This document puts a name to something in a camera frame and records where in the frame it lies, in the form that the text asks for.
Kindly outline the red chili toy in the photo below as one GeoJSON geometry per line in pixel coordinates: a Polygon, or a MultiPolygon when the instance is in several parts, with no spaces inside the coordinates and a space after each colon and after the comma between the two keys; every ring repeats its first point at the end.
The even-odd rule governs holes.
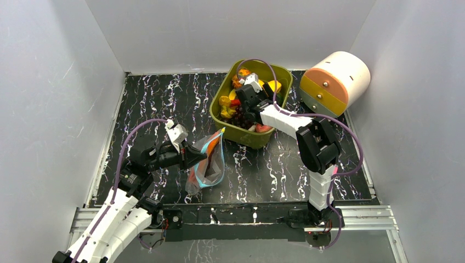
{"type": "Polygon", "coordinates": [[[235,99],[235,100],[230,101],[230,107],[236,107],[236,106],[240,106],[240,105],[241,105],[241,101],[239,99],[235,99]]]}

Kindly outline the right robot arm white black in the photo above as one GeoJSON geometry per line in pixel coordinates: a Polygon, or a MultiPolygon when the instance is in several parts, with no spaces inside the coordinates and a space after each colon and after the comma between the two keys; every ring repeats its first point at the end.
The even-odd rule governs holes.
{"type": "Polygon", "coordinates": [[[237,89],[236,95],[247,119],[296,139],[302,163],[310,171],[310,195],[307,210],[291,212],[290,220],[302,226],[324,226],[331,218],[333,175],[342,150],[329,121],[284,110],[250,84],[237,89]]]}

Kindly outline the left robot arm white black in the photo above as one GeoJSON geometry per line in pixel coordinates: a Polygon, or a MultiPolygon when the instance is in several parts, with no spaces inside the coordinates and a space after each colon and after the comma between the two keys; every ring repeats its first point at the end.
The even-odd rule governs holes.
{"type": "Polygon", "coordinates": [[[208,157],[200,148],[183,140],[167,140],[123,162],[119,182],[114,186],[95,218],[67,251],[58,251],[53,262],[114,262],[128,244],[147,227],[161,226],[162,205],[145,196],[152,172],[177,165],[192,168],[208,157]]]}

